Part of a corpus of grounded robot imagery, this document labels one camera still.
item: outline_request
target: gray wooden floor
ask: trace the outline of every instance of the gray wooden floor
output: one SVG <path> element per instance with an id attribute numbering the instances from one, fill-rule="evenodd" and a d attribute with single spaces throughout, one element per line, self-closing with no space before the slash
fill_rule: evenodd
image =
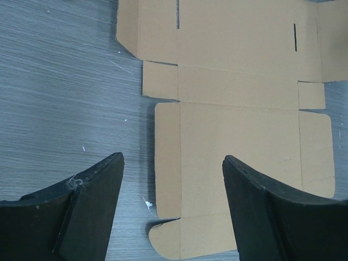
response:
<path id="1" fill-rule="evenodd" d="M 114 40 L 116 0 L 0 0 L 0 197 L 47 187 L 113 152 L 126 166 L 107 260 L 164 260 L 154 208 L 154 106 Z M 336 198 L 348 197 L 348 82 L 326 84 Z M 235 252 L 194 260 L 233 260 Z"/>

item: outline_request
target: brown cardboard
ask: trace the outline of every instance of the brown cardboard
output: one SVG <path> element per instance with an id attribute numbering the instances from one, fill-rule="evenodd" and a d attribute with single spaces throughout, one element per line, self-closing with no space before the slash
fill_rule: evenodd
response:
<path id="1" fill-rule="evenodd" d="M 348 78 L 348 0 L 179 0 L 179 29 L 176 0 L 119 3 L 117 39 L 144 60 L 143 94 L 180 101 L 155 110 L 157 213 L 180 218 L 150 230 L 157 252 L 236 248 L 228 154 L 333 196 L 331 120 L 299 110 L 325 108 L 321 82 Z"/>

